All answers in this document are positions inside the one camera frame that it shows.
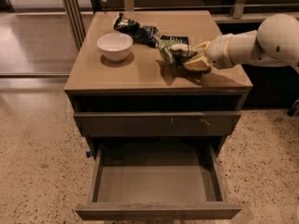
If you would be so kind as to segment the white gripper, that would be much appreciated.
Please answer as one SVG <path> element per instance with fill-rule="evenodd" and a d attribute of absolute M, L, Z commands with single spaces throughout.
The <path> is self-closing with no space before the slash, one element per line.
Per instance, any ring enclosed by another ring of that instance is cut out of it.
<path fill-rule="evenodd" d="M 232 34 L 220 35 L 212 41 L 205 41 L 194 49 L 198 52 L 204 52 L 205 55 L 196 56 L 188 60 L 183 66 L 192 72 L 209 72 L 211 67 L 208 61 L 217 69 L 228 69 L 235 65 L 230 59 L 229 45 Z"/>

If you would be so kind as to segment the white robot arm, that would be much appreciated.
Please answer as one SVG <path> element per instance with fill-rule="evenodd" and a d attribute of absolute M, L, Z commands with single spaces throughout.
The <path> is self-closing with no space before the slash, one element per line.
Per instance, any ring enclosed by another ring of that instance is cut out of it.
<path fill-rule="evenodd" d="M 259 28 L 242 34 L 220 35 L 195 47 L 198 54 L 183 64 L 191 71 L 233 68 L 238 64 L 260 67 L 299 65 L 299 20 L 276 14 L 265 19 Z"/>

